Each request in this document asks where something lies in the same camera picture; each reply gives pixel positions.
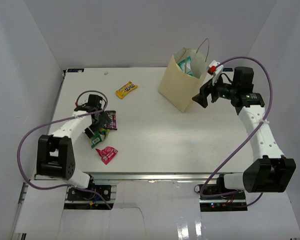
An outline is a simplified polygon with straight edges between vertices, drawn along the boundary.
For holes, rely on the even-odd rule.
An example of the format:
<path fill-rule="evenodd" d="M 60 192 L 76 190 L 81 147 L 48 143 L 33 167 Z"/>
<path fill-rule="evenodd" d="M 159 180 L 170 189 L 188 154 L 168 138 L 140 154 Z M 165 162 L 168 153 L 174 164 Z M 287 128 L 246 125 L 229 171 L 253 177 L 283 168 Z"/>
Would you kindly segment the teal candy bag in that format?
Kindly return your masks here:
<path fill-rule="evenodd" d="M 179 68 L 187 75 L 194 76 L 191 69 L 191 60 L 190 56 L 187 56 L 185 59 L 181 60 L 178 63 Z"/>

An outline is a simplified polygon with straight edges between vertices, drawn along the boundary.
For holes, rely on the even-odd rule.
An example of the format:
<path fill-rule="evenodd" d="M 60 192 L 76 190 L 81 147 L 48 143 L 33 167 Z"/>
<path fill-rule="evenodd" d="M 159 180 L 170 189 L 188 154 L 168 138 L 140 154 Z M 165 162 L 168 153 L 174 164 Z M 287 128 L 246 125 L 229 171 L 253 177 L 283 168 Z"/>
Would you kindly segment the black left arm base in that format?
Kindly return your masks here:
<path fill-rule="evenodd" d="M 70 188 L 66 194 L 65 210 L 111 210 L 113 200 L 111 197 L 111 185 L 94 185 L 90 189 L 93 192 L 80 191 Z"/>

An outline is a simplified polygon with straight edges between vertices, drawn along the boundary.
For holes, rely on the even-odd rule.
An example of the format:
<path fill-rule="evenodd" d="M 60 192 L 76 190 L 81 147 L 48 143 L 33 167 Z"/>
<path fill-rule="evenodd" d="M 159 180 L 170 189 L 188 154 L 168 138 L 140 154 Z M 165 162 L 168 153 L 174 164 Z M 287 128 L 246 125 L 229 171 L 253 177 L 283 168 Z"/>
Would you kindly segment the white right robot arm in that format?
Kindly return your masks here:
<path fill-rule="evenodd" d="M 234 69 L 230 83 L 224 83 L 222 77 L 217 81 L 210 79 L 192 98 L 203 108 L 208 106 L 208 96 L 212 102 L 220 98 L 229 100 L 246 129 L 252 148 L 253 163 L 242 173 L 224 174 L 222 183 L 215 187 L 216 195 L 223 200 L 232 196 L 234 190 L 282 193 L 296 170 L 295 160 L 287 158 L 275 141 L 266 120 L 264 100 L 253 91 L 253 78 L 251 67 L 239 66 Z"/>

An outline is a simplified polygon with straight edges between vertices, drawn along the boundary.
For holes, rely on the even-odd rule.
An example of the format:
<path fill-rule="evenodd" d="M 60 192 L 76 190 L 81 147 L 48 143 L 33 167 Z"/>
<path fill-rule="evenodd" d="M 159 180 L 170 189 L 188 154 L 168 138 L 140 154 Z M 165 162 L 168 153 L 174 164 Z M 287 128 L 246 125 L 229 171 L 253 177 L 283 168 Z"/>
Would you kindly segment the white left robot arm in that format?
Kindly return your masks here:
<path fill-rule="evenodd" d="M 91 148 L 105 139 L 106 135 L 100 133 L 110 122 L 103 110 L 105 102 L 102 96 L 90 94 L 87 102 L 75 107 L 73 119 L 38 139 L 36 173 L 79 187 L 78 193 L 86 200 L 95 196 L 96 187 L 90 184 L 91 177 L 76 166 L 73 144 L 81 134 L 88 137 Z"/>

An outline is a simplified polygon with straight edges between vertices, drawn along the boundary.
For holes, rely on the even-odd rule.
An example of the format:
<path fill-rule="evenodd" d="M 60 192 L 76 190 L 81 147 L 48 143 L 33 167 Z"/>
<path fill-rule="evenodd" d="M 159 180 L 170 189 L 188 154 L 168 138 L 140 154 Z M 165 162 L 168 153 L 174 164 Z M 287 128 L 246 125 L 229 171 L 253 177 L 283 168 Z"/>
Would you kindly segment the pink candy packet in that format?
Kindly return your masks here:
<path fill-rule="evenodd" d="M 118 153 L 118 150 L 111 146 L 107 146 L 104 149 L 96 148 L 95 150 L 105 165 L 107 165 Z"/>

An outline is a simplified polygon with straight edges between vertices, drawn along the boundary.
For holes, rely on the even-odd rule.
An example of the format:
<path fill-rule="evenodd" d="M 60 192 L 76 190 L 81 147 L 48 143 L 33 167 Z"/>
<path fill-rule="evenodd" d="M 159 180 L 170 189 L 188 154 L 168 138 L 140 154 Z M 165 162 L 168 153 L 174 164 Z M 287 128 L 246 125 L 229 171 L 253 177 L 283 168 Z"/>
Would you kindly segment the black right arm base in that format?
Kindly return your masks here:
<path fill-rule="evenodd" d="M 237 212 L 247 211 L 246 195 L 243 191 L 237 194 L 229 194 L 234 192 L 233 189 L 225 189 L 219 187 L 217 184 L 210 184 L 203 190 L 203 195 L 217 195 L 215 197 L 203 197 L 200 195 L 202 184 L 197 184 L 193 190 L 199 195 L 200 211 L 202 213 L 214 212 Z"/>

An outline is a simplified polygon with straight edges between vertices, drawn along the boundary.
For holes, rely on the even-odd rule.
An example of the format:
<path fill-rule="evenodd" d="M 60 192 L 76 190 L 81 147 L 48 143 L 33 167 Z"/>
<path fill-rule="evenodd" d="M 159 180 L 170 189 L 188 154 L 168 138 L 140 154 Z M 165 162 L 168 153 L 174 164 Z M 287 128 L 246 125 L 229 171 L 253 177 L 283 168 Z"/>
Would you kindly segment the green Skittles packet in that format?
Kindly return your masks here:
<path fill-rule="evenodd" d="M 90 128 L 84 130 L 85 135 L 88 137 L 90 142 L 90 147 L 93 149 L 99 143 L 103 142 L 109 135 L 110 130 L 106 128 L 101 128 L 98 131 L 92 132 Z"/>

